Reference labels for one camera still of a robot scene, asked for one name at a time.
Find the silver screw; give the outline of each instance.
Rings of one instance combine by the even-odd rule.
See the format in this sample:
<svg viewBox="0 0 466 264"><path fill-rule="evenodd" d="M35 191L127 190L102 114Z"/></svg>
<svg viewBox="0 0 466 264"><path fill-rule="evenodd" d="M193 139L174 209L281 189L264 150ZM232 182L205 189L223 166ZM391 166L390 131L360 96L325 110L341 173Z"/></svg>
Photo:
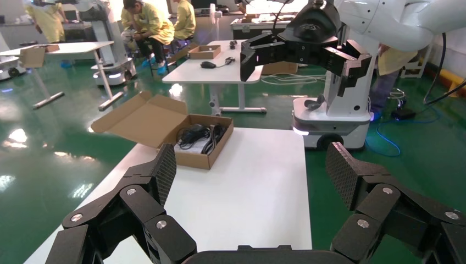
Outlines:
<svg viewBox="0 0 466 264"><path fill-rule="evenodd" d="M132 195L136 192L136 189L129 189L128 191L126 191L126 194L128 195Z"/></svg>
<svg viewBox="0 0 466 264"><path fill-rule="evenodd" d="M382 191L384 191L384 193L386 193L386 194L392 194L393 193L393 190L390 189L390 188L387 188L387 187L383 188Z"/></svg>
<svg viewBox="0 0 466 264"><path fill-rule="evenodd" d="M458 220L459 219L459 216L453 212L445 212L445 215L448 216L449 218L453 219L453 220Z"/></svg>
<svg viewBox="0 0 466 264"><path fill-rule="evenodd" d="M72 221L72 222L77 222L77 221L79 221L79 219L81 219L81 218L82 218L82 214L78 213L77 215L75 214L75 215L73 215L73 216L71 217L71 221Z"/></svg>
<svg viewBox="0 0 466 264"><path fill-rule="evenodd" d="M358 226L360 226L360 227L362 227L362 228L368 228L368 227L369 227L369 223L368 223L366 220L359 219L359 220L358 220Z"/></svg>
<svg viewBox="0 0 466 264"><path fill-rule="evenodd" d="M160 220L159 222L157 222L156 226L158 229L162 229L167 226L167 222L165 220Z"/></svg>

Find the yellow lab coat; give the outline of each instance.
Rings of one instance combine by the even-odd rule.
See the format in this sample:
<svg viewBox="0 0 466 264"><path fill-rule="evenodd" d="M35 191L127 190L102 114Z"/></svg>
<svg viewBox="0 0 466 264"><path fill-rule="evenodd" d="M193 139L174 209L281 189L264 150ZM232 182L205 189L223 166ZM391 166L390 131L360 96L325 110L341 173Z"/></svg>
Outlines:
<svg viewBox="0 0 466 264"><path fill-rule="evenodd" d="M176 12L177 21L173 26L175 28L175 37L184 40L194 35L196 29L196 17L194 8L187 0L181 0Z"/></svg>
<svg viewBox="0 0 466 264"><path fill-rule="evenodd" d="M62 19L58 11L62 4L46 5L38 7L36 5L26 5L26 13L36 20L45 38L49 43L65 41Z"/></svg>
<svg viewBox="0 0 466 264"><path fill-rule="evenodd" d="M125 30L131 27L131 16L132 14L123 8L123 10L121 11L121 24L123 25ZM138 26L142 28L143 31L147 31L147 29L144 27L144 25L141 24L139 20L135 19L135 22Z"/></svg>
<svg viewBox="0 0 466 264"><path fill-rule="evenodd" d="M386 75L400 70L417 54L417 51L405 52L389 48L379 57L379 74Z"/></svg>
<svg viewBox="0 0 466 264"><path fill-rule="evenodd" d="M150 31L150 36L162 43L168 45L173 40L173 24L164 13L155 6L144 3L140 14L135 16L135 22L140 23L146 31Z"/></svg>

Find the open cardboard box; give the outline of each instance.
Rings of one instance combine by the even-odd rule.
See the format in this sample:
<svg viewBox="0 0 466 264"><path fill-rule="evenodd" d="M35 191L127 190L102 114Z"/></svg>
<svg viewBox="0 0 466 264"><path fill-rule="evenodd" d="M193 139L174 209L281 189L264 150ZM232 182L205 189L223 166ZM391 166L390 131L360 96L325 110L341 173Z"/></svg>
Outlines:
<svg viewBox="0 0 466 264"><path fill-rule="evenodd" d="M19 65L23 68L40 68L43 66L46 48L33 46L23 48L19 54Z"/></svg>
<svg viewBox="0 0 466 264"><path fill-rule="evenodd" d="M233 132L231 118L187 114L183 102L162 95L152 97L150 92L142 92L95 121L91 128L96 133L110 132L149 147L160 148L163 143L175 145L178 131L194 124L228 127L210 155L175 152L178 165L210 169Z"/></svg>
<svg viewBox="0 0 466 264"><path fill-rule="evenodd" d="M220 45L199 46L189 51L190 59L214 59L220 54Z"/></svg>
<svg viewBox="0 0 466 264"><path fill-rule="evenodd" d="M190 50L194 49L194 48L197 48L199 45L194 43L194 42L191 42L189 43L188 45L186 45L185 47L183 47L183 49L179 50L178 52L176 52L175 54L173 54L173 56L171 56L169 59L168 59L168 62L176 62L178 61L179 59L183 58L183 57L186 57L189 53Z"/></svg>

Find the blue cable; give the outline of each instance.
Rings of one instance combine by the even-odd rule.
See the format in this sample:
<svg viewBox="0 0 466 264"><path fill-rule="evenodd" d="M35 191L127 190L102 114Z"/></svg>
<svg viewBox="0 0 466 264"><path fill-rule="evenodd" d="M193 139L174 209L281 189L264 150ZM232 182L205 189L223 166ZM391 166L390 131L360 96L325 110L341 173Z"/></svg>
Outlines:
<svg viewBox="0 0 466 264"><path fill-rule="evenodd" d="M401 155L401 149L400 149L400 147L398 147L398 145L396 145L393 141L391 141L390 139L388 139L387 137L385 137L384 135L382 135L382 133L380 132L379 129L382 127L382 125L386 125L386 124L390 124L390 123L430 124L430 123L433 123L433 122L435 122L435 121L437 121L437 120L440 119L440 113L439 113L436 109L434 109L434 108L432 108L432 107L427 107L427 108L425 108L424 110L422 110L421 112L419 112L418 114L423 113L423 112L425 112L425 111L428 110L428 109L432 109L432 110L434 111L435 115L436 115L436 118L434 118L433 120L416 121L416 120L409 120L409 119L408 119L408 120L390 120L390 121L387 121L387 122L379 123L379 126L377 126L377 128L375 129L375 131L377 132L377 134L378 134L381 138L383 138L385 141L387 141L388 143L390 143L392 146L394 146L394 147L397 149L397 151L398 151L397 154L393 154L393 155L392 155L392 154L385 154L385 153L382 153L382 152L380 152L380 151L377 151L377 150L373 149L372 147L370 147L370 145L369 145L369 143L367 142L367 139L366 139L366 140L365 140L365 144L366 144L367 148L368 148L369 150L371 150L371 151L373 151L373 152L375 152L375 153L377 153L377 154L379 154L379 155L385 156L385 157L389 157L389 158L399 157L399 156Z"/></svg>

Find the power adapter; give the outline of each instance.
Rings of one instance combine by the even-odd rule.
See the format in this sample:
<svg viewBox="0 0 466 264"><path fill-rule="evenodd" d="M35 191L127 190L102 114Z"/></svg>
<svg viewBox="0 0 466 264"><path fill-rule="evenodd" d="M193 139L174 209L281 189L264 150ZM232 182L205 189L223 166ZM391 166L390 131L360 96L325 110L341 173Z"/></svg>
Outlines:
<svg viewBox="0 0 466 264"><path fill-rule="evenodd" d="M409 108L403 107L401 109L396 109L392 112L391 115L396 120L405 120L414 118L416 116L416 113Z"/></svg>

